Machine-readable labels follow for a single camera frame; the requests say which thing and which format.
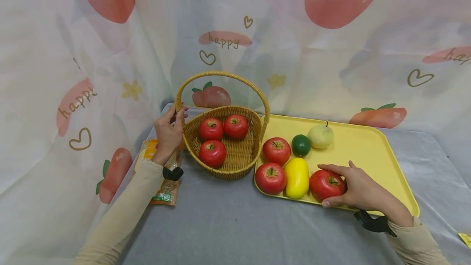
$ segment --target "basket handle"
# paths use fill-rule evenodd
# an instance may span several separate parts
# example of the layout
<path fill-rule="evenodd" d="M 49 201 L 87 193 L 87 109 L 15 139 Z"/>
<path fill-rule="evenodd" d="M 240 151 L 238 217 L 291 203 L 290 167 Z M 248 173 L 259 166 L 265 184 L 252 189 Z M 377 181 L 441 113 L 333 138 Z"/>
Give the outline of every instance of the basket handle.
<path fill-rule="evenodd" d="M 241 76 L 238 76 L 238 75 L 235 75 L 235 74 L 232 74 L 232 73 L 229 73 L 229 72 L 207 71 L 207 72 L 198 73 L 198 74 L 194 75 L 193 77 L 190 77 L 185 82 L 183 82 L 183 84 L 180 86 L 180 88 L 177 91 L 177 96 L 175 97 L 175 103 L 174 103 L 176 111 L 179 112 L 183 107 L 183 105 L 182 105 L 183 89 L 185 89 L 185 87 L 190 82 L 192 82 L 193 80 L 201 78 L 201 77 L 206 77 L 206 76 L 224 76 L 224 77 L 229 77 L 229 78 L 232 78 L 232 79 L 235 79 L 235 80 L 239 80 L 239 81 L 245 83 L 246 85 L 250 86 L 250 88 L 252 88 L 253 91 L 256 92 L 256 94 L 258 94 L 258 97 L 260 97 L 260 99 L 262 100 L 263 106 L 265 108 L 265 116 L 263 118 L 262 131 L 261 131 L 261 134 L 260 134 L 260 140 L 262 140 L 263 136 L 265 135 L 265 131 L 267 129 L 267 124 L 270 120 L 270 106 L 269 106 L 267 98 L 263 94 L 263 92 L 254 83 L 250 82 L 249 80 L 247 80 L 247 79 L 245 79 Z"/>

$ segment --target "black wrist strap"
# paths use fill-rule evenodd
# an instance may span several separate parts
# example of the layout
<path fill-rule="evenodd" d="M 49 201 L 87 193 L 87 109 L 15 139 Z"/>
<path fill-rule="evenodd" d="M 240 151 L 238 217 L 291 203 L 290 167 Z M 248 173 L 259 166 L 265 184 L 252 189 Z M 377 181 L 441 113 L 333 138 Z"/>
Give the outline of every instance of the black wrist strap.
<path fill-rule="evenodd" d="M 359 210 L 353 215 L 366 230 L 372 231 L 374 233 L 387 233 L 392 237 L 397 237 L 394 231 L 392 231 L 389 227 L 388 219 L 385 216 L 373 219 L 365 210 Z"/>
<path fill-rule="evenodd" d="M 162 170 L 162 174 L 164 175 L 165 179 L 171 180 L 171 181 L 178 181 L 180 177 L 183 175 L 183 169 L 180 167 L 176 167 L 172 171 L 170 169 L 165 168 Z"/>

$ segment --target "yellow mango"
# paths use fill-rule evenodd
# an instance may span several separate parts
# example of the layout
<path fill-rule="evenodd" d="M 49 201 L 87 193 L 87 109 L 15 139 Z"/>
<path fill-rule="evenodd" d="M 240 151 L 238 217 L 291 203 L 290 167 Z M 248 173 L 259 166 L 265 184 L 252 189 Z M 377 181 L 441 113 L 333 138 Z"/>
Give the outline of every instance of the yellow mango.
<path fill-rule="evenodd" d="M 309 168 L 306 160 L 295 157 L 285 166 L 286 177 L 286 196 L 290 199 L 298 200 L 307 194 L 309 190 Z"/>

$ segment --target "table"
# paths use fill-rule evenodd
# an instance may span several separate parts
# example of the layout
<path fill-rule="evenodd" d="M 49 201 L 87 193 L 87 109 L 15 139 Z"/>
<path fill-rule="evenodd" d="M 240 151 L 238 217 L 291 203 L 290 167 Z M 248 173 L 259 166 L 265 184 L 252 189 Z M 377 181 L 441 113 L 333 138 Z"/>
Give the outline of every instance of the table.
<path fill-rule="evenodd" d="M 202 111 L 190 109 L 188 119 Z M 469 262 L 471 250 L 457 233 L 471 233 L 471 190 L 433 136 L 380 130 L 421 207 L 422 222 L 446 258 L 452 264 Z M 146 209 L 119 264 L 402 264 L 385 235 L 363 229 L 350 211 L 264 196 L 253 173 L 223 181 L 204 171 L 188 152 L 182 168 L 177 205 Z"/>

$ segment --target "yellow tray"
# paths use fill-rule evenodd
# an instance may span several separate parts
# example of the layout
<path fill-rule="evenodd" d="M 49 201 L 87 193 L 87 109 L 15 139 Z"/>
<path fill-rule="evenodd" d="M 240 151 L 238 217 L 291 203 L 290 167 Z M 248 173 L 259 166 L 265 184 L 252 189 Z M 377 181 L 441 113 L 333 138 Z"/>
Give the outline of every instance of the yellow tray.
<path fill-rule="evenodd" d="M 295 135 L 307 135 L 309 129 L 318 124 L 325 125 L 325 121 L 270 115 L 270 123 L 267 126 L 263 142 L 272 137 L 282 137 L 291 144 L 291 140 Z M 334 143 L 324 150 L 311 148 L 310 153 L 304 158 L 309 166 L 311 175 L 319 169 L 317 164 L 348 166 L 348 160 L 352 160 L 356 166 L 365 170 L 372 179 L 404 203 L 413 216 L 419 216 L 420 210 L 417 201 L 400 169 L 387 138 L 381 131 L 369 126 L 335 122 L 329 122 L 329 127 L 334 131 Z M 262 155 L 257 161 L 255 170 L 264 163 L 263 160 Z M 284 196 L 283 193 L 266 195 L 292 200 Z M 297 201 L 320 205 L 311 195 L 310 191 Z M 340 208 L 356 211 L 353 207 L 345 206 Z M 383 215 L 377 211 L 369 211 L 369 213 L 378 216 Z"/>

